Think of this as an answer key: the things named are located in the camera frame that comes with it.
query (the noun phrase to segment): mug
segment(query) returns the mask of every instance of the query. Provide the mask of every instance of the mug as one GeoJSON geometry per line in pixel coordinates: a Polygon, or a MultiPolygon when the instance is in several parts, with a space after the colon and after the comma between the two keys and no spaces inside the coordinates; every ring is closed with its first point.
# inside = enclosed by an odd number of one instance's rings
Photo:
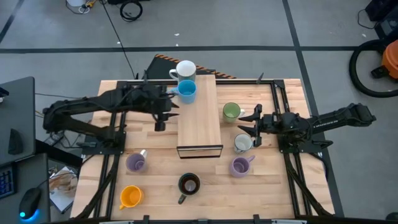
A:
{"type": "Polygon", "coordinates": [[[126,160],[126,167],[129,171],[139,172],[146,169],[145,159],[147,151],[143,149],[140,153],[131,154],[126,160]]]}
{"type": "Polygon", "coordinates": [[[195,174],[186,173],[180,177],[178,187],[182,193],[178,200],[178,204],[181,205],[187,196],[194,195],[199,191],[200,179],[195,174]]]}
{"type": "Polygon", "coordinates": [[[236,153],[244,153],[253,147],[253,141],[247,134],[239,134],[234,140],[234,150],[236,153]]]}
{"type": "Polygon", "coordinates": [[[184,60],[178,63],[175,69],[171,69],[169,71],[169,75],[170,77],[172,77],[172,79],[179,82],[182,80],[195,81],[195,77],[197,75],[197,67],[193,62],[184,60]]]}
{"type": "Polygon", "coordinates": [[[143,199],[144,193],[140,188],[134,185],[127,186],[120,194],[120,202],[122,204],[119,206],[119,210],[135,207],[139,205],[143,199]]]}
{"type": "Polygon", "coordinates": [[[223,108],[223,118],[227,123],[233,123],[244,115],[244,109],[241,109],[236,103],[227,103],[223,108]]]}
{"type": "Polygon", "coordinates": [[[195,82],[191,80],[180,81],[177,87],[172,88],[170,91],[177,94],[181,102],[185,104],[193,103],[197,96],[197,86],[195,82]]]}
{"type": "Polygon", "coordinates": [[[231,173],[232,176],[241,178],[246,176],[250,170],[250,162],[255,158],[256,156],[251,156],[249,158],[244,158],[244,157],[237,157],[232,160],[231,165],[229,165],[229,172],[231,173]]]}

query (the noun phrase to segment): white cup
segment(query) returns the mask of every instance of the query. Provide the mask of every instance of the white cup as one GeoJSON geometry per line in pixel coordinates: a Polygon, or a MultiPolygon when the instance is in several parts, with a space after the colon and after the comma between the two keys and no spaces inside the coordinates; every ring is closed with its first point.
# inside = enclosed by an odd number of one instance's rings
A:
{"type": "Polygon", "coordinates": [[[234,140],[234,150],[238,154],[247,152],[253,147],[253,141],[247,134],[239,134],[234,140]]]}
{"type": "Polygon", "coordinates": [[[178,63],[175,69],[171,69],[169,71],[169,75],[170,77],[172,77],[172,79],[179,82],[187,79],[195,81],[195,77],[197,75],[197,67],[193,62],[184,60],[178,63]]]}

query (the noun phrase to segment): wooden table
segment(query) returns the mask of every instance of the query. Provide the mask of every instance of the wooden table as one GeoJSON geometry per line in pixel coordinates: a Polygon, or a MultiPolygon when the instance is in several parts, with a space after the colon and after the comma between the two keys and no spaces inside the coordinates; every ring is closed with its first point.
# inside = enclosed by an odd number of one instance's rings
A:
{"type": "MultiPolygon", "coordinates": [[[[290,110],[300,113],[304,118],[309,117],[300,80],[284,81],[290,110]]],[[[116,88],[116,84],[116,80],[102,81],[98,94],[116,88]]],[[[294,217],[283,155],[278,150],[275,135],[264,134],[261,147],[243,154],[245,157],[256,155],[248,176],[236,179],[228,172],[229,163],[237,156],[233,151],[233,139],[237,134],[243,133],[237,125],[250,124],[242,121],[224,123],[223,105],[232,101],[245,109],[247,114],[251,114],[255,105],[261,103],[263,113],[272,113],[275,109],[271,88],[265,85],[218,85],[217,95],[221,140],[224,145],[220,158],[180,159],[176,150],[177,117],[170,118],[166,131],[155,132],[154,121],[150,115],[134,112],[127,114],[126,150],[119,162],[112,220],[142,220],[144,215],[150,215],[151,220],[252,219],[254,214],[259,214],[260,218],[294,217]],[[148,150],[147,171],[141,174],[128,171],[125,165],[127,156],[141,149],[148,150]],[[177,182],[186,172],[198,175],[202,184],[196,195],[188,197],[179,205],[177,200],[180,191],[177,182]],[[145,199],[135,208],[120,211],[119,196],[128,185],[140,187],[144,191],[145,199]]],[[[94,113],[92,123],[107,126],[109,121],[110,114],[99,111],[94,113]]],[[[333,213],[322,163],[308,154],[301,154],[301,158],[307,187],[324,208],[333,213]]],[[[103,156],[94,156],[81,168],[71,217],[83,210],[98,188],[102,161],[103,156]]],[[[297,186],[296,189],[300,212],[304,214],[301,192],[297,186]]],[[[107,199],[108,190],[104,193],[101,215],[105,214],[107,199]]]]}

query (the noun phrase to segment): concrete floor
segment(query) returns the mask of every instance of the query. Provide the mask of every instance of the concrete floor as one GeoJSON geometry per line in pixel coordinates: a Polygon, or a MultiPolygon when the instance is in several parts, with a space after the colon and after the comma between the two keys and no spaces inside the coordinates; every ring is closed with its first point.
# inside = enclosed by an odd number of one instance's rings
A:
{"type": "MultiPolygon", "coordinates": [[[[308,99],[315,99],[310,106],[316,105],[319,113],[351,102],[368,105],[377,117],[372,126],[341,128],[325,133],[325,137],[335,142],[329,147],[329,154],[344,215],[384,219],[388,213],[398,211],[398,121],[395,119],[398,99],[370,98],[353,88],[348,77],[352,52],[337,48],[301,51],[299,47],[357,46],[376,39],[373,30],[356,23],[357,12],[368,3],[369,0],[152,0],[142,2],[144,13],[132,23],[124,22],[115,6],[106,7],[125,47],[148,47],[144,49],[146,52],[132,49],[134,52],[127,53],[135,72],[142,73],[155,54],[166,54],[238,78],[256,78],[264,72],[264,78],[309,79],[310,85],[307,83],[305,90],[308,99]],[[287,6],[290,6],[293,23],[289,23],[286,16],[287,6]],[[293,38],[292,26],[297,31],[293,38]],[[176,44],[242,47],[222,51],[156,49],[176,44]],[[256,46],[274,48],[257,50],[256,46]],[[278,46],[295,48],[286,50],[278,46]]],[[[13,12],[17,13],[9,29],[0,33],[0,83],[33,76],[37,93],[95,96],[100,80],[132,78],[123,53],[104,52],[106,48],[120,45],[100,4],[88,14],[75,15],[65,8],[64,1],[2,0],[0,30],[13,12]],[[22,6],[15,9],[18,2],[22,6]],[[40,49],[69,48],[100,49],[97,53],[84,53],[84,50],[40,53],[40,49]],[[32,53],[6,54],[4,49],[11,52],[28,49],[32,53]]],[[[361,20],[372,25],[365,14],[361,20]]],[[[360,56],[358,73],[363,82],[375,90],[397,88],[386,80],[370,79],[369,71],[379,63],[380,57],[374,52],[360,56]]],[[[58,99],[37,96],[36,109],[41,110],[55,100],[58,99]]],[[[90,114],[79,118],[89,120],[90,114]]],[[[41,128],[42,120],[37,118],[36,122],[37,139],[47,138],[41,128]]],[[[68,133],[68,136],[74,139],[76,135],[68,133]]],[[[57,211],[52,212],[53,220],[67,216],[59,217],[57,211]]]]}

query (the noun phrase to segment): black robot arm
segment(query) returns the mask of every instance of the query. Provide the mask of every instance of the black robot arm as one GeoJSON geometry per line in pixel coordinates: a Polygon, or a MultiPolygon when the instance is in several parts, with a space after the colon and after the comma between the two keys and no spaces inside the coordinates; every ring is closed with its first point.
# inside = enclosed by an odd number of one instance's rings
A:
{"type": "Polygon", "coordinates": [[[49,108],[43,110],[43,128],[48,133],[69,130],[94,136],[103,142],[115,142],[118,138],[118,133],[114,130],[114,127],[106,126],[100,128],[73,119],[71,115],[95,111],[107,111],[110,113],[135,111],[151,114],[155,119],[155,131],[164,131],[164,121],[167,121],[171,116],[178,115],[166,113],[173,107],[178,108],[171,101],[174,94],[166,91],[166,86],[155,86],[145,83],[139,86],[125,86],[109,90],[96,97],[57,101],[49,108]]]}
{"type": "Polygon", "coordinates": [[[264,114],[261,117],[261,112],[262,105],[258,104],[253,115],[240,118],[241,121],[255,121],[256,124],[253,128],[238,126],[255,138],[254,147],[261,145],[260,133],[283,135],[289,143],[299,144],[310,140],[313,134],[347,125],[354,127],[369,126],[376,120],[367,106],[353,103],[345,108],[308,119],[291,112],[264,114]]]}

